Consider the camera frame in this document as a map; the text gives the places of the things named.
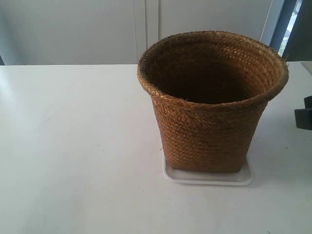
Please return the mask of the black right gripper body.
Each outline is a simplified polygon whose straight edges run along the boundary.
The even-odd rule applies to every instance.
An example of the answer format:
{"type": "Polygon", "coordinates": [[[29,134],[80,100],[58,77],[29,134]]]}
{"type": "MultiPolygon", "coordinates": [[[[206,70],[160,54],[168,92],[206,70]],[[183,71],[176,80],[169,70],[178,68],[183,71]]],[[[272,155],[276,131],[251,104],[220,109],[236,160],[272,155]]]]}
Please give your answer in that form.
{"type": "Polygon", "coordinates": [[[294,111],[296,127],[299,129],[312,128],[312,96],[304,98],[304,109],[294,111]]]}

